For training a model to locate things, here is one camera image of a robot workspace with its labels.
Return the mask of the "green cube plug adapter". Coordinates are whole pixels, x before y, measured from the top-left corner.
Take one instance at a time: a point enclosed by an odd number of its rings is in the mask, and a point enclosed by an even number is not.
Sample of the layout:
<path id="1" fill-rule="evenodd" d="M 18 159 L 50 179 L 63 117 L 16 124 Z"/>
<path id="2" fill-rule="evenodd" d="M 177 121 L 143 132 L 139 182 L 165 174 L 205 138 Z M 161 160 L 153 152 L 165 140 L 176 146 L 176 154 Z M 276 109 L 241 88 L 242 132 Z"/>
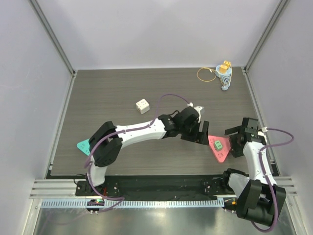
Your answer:
<path id="1" fill-rule="evenodd" d="M 223 145 L 220 141 L 214 141 L 214 147 L 216 151 L 221 151 L 223 149 Z"/>

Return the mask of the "pink triangular power socket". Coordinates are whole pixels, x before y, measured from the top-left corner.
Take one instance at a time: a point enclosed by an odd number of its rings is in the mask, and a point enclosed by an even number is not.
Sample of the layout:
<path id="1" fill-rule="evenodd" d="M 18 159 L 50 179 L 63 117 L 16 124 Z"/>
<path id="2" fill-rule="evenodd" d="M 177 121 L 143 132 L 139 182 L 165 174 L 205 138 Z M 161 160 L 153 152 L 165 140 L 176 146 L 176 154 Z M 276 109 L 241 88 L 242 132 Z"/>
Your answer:
<path id="1" fill-rule="evenodd" d="M 216 160 L 223 163 L 231 150 L 229 138 L 209 135 L 208 140 Z"/>

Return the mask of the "white cube plug adapter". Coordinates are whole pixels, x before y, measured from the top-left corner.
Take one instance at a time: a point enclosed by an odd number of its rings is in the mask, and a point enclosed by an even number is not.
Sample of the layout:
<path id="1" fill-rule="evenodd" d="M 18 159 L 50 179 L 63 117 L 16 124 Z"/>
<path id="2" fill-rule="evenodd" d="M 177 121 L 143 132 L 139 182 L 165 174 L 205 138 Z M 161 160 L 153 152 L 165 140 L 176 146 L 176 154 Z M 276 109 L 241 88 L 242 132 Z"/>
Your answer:
<path id="1" fill-rule="evenodd" d="M 150 110 L 150 104 L 146 99 L 141 99 L 135 104 L 135 106 L 140 114 L 144 114 Z"/>

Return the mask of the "teal triangular power socket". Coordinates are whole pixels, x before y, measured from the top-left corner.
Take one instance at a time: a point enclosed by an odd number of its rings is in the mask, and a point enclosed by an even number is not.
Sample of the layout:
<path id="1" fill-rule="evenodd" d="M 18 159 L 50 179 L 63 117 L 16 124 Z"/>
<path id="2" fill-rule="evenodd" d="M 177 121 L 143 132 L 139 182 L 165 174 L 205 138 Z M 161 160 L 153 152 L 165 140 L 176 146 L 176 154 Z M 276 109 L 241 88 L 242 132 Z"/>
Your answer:
<path id="1" fill-rule="evenodd" d="M 85 155 L 89 155 L 90 154 L 90 145 L 89 145 L 89 139 L 81 141 L 79 143 L 77 143 L 76 147 L 83 152 Z"/>

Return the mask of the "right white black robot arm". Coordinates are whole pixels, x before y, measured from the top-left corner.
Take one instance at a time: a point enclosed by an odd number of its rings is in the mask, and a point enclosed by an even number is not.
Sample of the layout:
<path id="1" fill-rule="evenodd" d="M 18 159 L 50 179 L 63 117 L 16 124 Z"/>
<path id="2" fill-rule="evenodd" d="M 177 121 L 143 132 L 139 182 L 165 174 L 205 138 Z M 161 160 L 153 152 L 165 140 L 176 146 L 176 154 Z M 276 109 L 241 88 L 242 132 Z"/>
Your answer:
<path id="1" fill-rule="evenodd" d="M 265 129 L 259 128 L 257 119 L 246 117 L 240 126 L 226 129 L 224 133 L 229 136 L 231 154 L 234 157 L 244 156 L 248 166 L 248 173 L 231 168 L 224 171 L 221 189 L 236 195 L 231 202 L 225 203 L 224 210 L 252 222 L 254 226 L 266 226 L 263 232 L 271 231 L 287 193 L 271 174 Z"/>

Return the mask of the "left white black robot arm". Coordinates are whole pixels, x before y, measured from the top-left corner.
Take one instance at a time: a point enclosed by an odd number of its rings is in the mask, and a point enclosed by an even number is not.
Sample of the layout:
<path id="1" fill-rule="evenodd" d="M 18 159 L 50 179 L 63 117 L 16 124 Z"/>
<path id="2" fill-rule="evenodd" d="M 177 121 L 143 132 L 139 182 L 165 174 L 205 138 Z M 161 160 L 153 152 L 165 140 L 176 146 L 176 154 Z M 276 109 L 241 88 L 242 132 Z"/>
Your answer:
<path id="1" fill-rule="evenodd" d="M 143 141 L 174 138 L 208 145 L 209 122 L 202 121 L 202 106 L 188 106 L 173 114 L 162 114 L 155 119 L 128 126 L 105 122 L 88 140 L 89 156 L 87 190 L 97 196 L 103 192 L 107 167 L 115 162 L 121 149 Z"/>

